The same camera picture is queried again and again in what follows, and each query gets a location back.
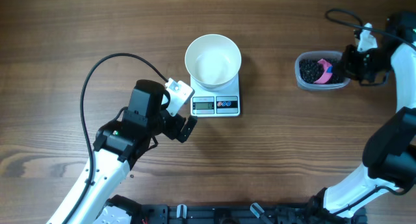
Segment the pink scoop blue handle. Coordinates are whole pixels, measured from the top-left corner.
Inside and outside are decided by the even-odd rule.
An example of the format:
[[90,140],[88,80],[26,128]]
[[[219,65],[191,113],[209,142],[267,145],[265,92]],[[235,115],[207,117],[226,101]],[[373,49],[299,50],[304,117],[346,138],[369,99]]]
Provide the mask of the pink scoop blue handle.
[[333,65],[325,59],[320,59],[318,62],[323,68],[322,75],[314,82],[315,84],[326,84],[332,77]]

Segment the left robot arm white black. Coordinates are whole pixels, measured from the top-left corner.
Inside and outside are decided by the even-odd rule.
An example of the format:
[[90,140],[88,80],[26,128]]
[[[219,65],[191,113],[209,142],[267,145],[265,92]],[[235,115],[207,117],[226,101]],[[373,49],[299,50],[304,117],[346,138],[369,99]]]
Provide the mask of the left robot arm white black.
[[156,135],[187,140],[197,119],[178,112],[193,94],[183,81],[137,81],[128,106],[98,130],[83,172],[49,222],[140,223],[140,205],[111,194],[136,161],[157,147]]

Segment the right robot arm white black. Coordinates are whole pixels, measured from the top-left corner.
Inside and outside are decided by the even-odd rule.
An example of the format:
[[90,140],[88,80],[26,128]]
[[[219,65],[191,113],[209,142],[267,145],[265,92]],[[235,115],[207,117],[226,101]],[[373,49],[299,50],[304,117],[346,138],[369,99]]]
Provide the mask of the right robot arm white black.
[[415,186],[415,13],[391,14],[384,30],[330,17],[326,19],[354,28],[356,45],[348,45],[331,72],[359,82],[360,86],[377,86],[395,74],[396,112],[365,145],[362,163],[340,183],[323,188],[305,209],[305,222],[351,223],[354,214],[375,198],[391,193],[407,194]]

